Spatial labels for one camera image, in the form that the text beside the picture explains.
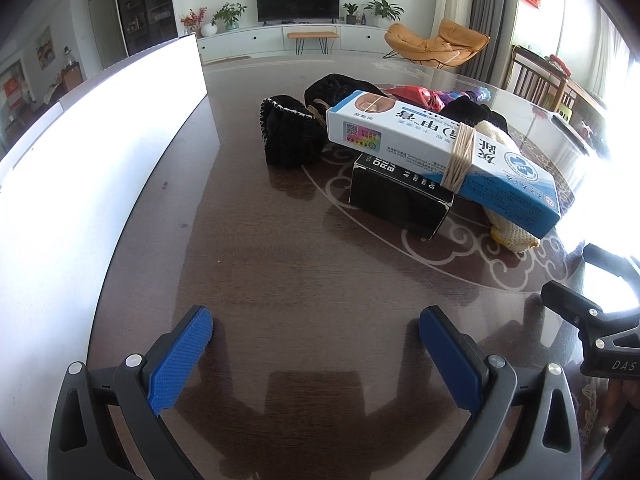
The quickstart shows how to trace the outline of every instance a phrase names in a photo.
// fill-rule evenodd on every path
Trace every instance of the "black tv screen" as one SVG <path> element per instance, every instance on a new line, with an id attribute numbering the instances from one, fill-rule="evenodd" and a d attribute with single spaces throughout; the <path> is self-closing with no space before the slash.
<path id="1" fill-rule="evenodd" d="M 258 21 L 338 18 L 340 0 L 257 0 Z"/>

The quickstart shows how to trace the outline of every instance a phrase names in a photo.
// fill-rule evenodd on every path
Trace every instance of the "green plant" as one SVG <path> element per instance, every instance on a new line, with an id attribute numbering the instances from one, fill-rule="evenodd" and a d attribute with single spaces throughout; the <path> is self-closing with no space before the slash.
<path id="1" fill-rule="evenodd" d="M 358 10 L 358 6 L 356 4 L 344 4 L 343 7 L 347 9 L 347 14 L 353 16 Z"/>
<path id="2" fill-rule="evenodd" d="M 211 23 L 216 20 L 222 20 L 227 25 L 232 25 L 233 22 L 236 22 L 240 16 L 245 12 L 246 6 L 242 4 L 230 4 L 227 2 L 222 6 L 222 8 L 213 15 L 213 19 Z"/>
<path id="3" fill-rule="evenodd" d="M 400 17 L 400 14 L 404 12 L 404 9 L 398 4 L 390 4 L 386 0 L 371 0 L 363 8 L 373 10 L 373 13 L 376 16 L 391 18 L 392 20 L 397 20 Z"/>

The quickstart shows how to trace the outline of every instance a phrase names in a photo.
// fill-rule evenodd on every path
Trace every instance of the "white cabinet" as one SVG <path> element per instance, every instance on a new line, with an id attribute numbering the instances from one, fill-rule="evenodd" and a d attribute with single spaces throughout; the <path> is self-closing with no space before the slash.
<path id="1" fill-rule="evenodd" d="M 202 38 L 198 40 L 198 49 L 202 62 L 206 63 L 215 59 L 224 59 L 231 57 L 231 46 L 233 43 L 232 34 L 222 34 L 220 36 L 211 36 L 210 38 Z"/>
<path id="2" fill-rule="evenodd" d="M 386 54 L 391 47 L 386 44 L 383 28 L 341 27 L 340 50 L 356 50 L 360 52 L 378 52 Z"/>
<path id="3" fill-rule="evenodd" d="M 284 50 L 282 27 L 254 28 L 230 33 L 233 56 Z"/>
<path id="4" fill-rule="evenodd" d="M 198 40 L 198 48 L 204 63 L 225 57 L 281 52 L 284 50 L 282 27 L 224 32 Z"/>
<path id="5" fill-rule="evenodd" d="M 238 56 L 281 56 L 295 52 L 296 40 L 287 38 L 288 32 L 335 32 L 337 40 L 328 40 L 333 54 L 341 50 L 352 52 L 374 52 L 386 54 L 391 47 L 385 42 L 386 30 L 363 25 L 318 25 L 309 23 L 296 25 L 273 25 L 271 27 L 252 27 L 243 30 L 220 32 L 210 38 L 198 40 L 198 49 L 202 62 Z M 315 38 L 305 42 L 305 53 L 318 53 L 319 43 Z"/>

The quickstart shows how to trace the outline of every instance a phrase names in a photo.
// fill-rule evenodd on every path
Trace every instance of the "blue and white box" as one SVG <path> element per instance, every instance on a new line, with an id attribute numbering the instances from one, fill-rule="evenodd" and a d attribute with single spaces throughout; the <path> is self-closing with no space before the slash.
<path id="1" fill-rule="evenodd" d="M 327 111 L 329 140 L 375 155 L 437 183 L 458 123 L 423 108 L 361 90 Z M 519 153 L 477 133 L 460 196 L 478 202 L 538 238 L 560 219 L 553 176 Z"/>

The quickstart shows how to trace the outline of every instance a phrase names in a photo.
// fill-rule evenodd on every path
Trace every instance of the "black box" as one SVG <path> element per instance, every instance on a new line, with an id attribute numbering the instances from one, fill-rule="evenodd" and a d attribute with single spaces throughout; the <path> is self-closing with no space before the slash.
<path id="1" fill-rule="evenodd" d="M 454 194 L 386 160 L 363 153 L 353 165 L 349 204 L 431 239 L 453 205 Z"/>

